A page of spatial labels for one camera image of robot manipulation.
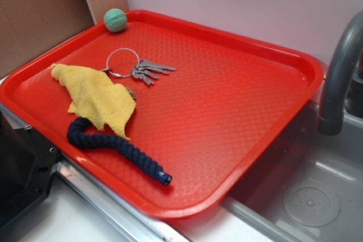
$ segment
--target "navy blue rope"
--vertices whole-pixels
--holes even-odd
[[[160,181],[163,185],[168,185],[172,177],[163,171],[163,167],[147,156],[138,147],[134,147],[128,141],[115,135],[106,134],[84,134],[84,130],[91,125],[91,121],[86,118],[78,117],[68,128],[68,141],[80,148],[100,148],[107,147],[117,150],[126,159],[134,163],[145,174],[154,180]]]

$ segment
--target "cardboard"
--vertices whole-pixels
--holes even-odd
[[[0,78],[92,25],[86,0],[0,0]]]

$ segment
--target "yellow cloth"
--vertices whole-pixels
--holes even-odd
[[[125,126],[136,103],[122,84],[114,84],[105,72],[84,66],[53,64],[52,77],[65,86],[72,98],[69,113],[87,118],[98,129],[104,124],[120,137],[125,135]]]

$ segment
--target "red tray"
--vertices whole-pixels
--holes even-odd
[[[21,67],[0,86],[0,101],[145,213],[165,219],[198,213],[223,198],[303,107],[322,83],[323,70],[304,53],[168,16],[131,11],[127,18],[122,32],[100,23]],[[48,67],[101,70],[118,48],[177,67],[151,87],[131,77],[112,78],[135,91],[126,135],[173,176],[169,186],[114,150],[80,150],[66,139],[75,119],[67,113],[71,98]],[[132,52],[122,50],[110,66],[127,74],[135,62]]]

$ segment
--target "sink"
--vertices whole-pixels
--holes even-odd
[[[297,114],[229,197],[276,241],[361,241],[363,122],[346,113],[340,134],[321,135],[317,108],[310,101]]]

